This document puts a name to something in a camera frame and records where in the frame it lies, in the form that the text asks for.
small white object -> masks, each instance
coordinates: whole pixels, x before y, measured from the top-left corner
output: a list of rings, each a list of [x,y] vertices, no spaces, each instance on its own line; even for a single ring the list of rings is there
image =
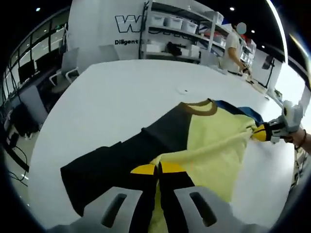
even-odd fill
[[[160,46],[160,51],[164,51],[165,50],[165,43],[163,43],[163,42],[158,42],[158,41],[156,41],[156,40],[151,40],[150,41],[150,44],[151,45],[158,45],[158,46]]]
[[[195,23],[192,23],[190,21],[184,20],[182,25],[182,30],[188,33],[195,34],[196,29],[198,28],[198,25]]]
[[[164,25],[164,16],[152,15],[151,17],[151,25],[152,26],[163,26]]]
[[[147,45],[147,52],[161,52],[159,45]]]
[[[200,47],[196,45],[190,46],[190,57],[199,58],[200,56]]]
[[[170,16],[166,18],[166,26],[175,29],[181,29],[183,19],[178,17]]]
[[[190,53],[189,50],[184,49],[184,48],[180,48],[180,50],[181,50],[181,55],[187,56],[187,57],[189,56],[189,53]]]

white storage box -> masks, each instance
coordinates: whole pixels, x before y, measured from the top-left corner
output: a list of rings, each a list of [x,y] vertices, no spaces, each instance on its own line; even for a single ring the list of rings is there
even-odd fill
[[[151,44],[151,45],[158,45],[158,46],[160,47],[160,50],[161,50],[161,51],[164,51],[164,50],[165,50],[166,44],[163,43],[163,42],[158,42],[158,41],[156,41],[156,40],[151,40],[151,41],[150,41],[150,44]]]
[[[185,32],[195,34],[195,31],[197,28],[198,28],[198,25],[196,25],[195,23],[184,20],[183,26],[181,29]]]
[[[181,29],[181,26],[183,24],[183,19],[182,18],[177,18],[170,16],[166,18],[166,26],[170,28],[175,28],[175,29]]]
[[[147,52],[161,52],[159,45],[147,45]]]
[[[164,16],[152,15],[151,17],[151,25],[152,26],[163,26],[164,25]]]
[[[224,41],[224,37],[220,34],[214,34],[214,39],[213,39],[214,42],[216,43],[219,43],[219,44],[222,44],[223,41]]]
[[[184,49],[184,48],[180,48],[180,50],[181,50],[181,55],[182,56],[186,56],[186,57],[189,56],[189,50]]]
[[[199,58],[200,57],[200,47],[196,45],[190,46],[190,57]]]

desk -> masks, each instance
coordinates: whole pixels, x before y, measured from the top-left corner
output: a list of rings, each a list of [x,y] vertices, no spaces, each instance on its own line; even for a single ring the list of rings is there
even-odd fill
[[[54,106],[35,144],[29,173],[34,216],[46,228],[77,220],[61,167],[98,147],[136,135],[181,101],[198,102],[207,97],[249,106],[265,121],[281,113],[274,101],[248,83],[209,67],[161,60],[90,66]],[[231,203],[234,215],[247,223],[271,227],[290,190],[293,145],[250,141],[243,165]]]

office chair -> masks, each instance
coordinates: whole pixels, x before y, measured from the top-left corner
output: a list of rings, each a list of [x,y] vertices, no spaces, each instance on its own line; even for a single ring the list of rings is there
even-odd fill
[[[78,53],[79,53],[79,48],[76,48],[76,49],[73,49],[73,50],[70,50],[64,53],[61,69],[56,74],[49,77],[49,80],[54,86],[56,86],[56,83],[53,82],[53,78],[59,75],[62,75],[63,77],[65,77],[67,81],[69,82],[69,84],[72,83],[72,80],[70,78],[71,74],[76,73],[78,74],[77,76],[79,76],[79,71],[77,67]]]

human hand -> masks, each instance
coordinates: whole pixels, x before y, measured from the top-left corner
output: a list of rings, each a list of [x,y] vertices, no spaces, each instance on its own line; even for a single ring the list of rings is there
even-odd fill
[[[292,133],[288,135],[284,141],[286,143],[293,143],[295,146],[301,145],[303,139],[305,137],[305,131],[302,128],[299,128],[299,130],[295,133]]]

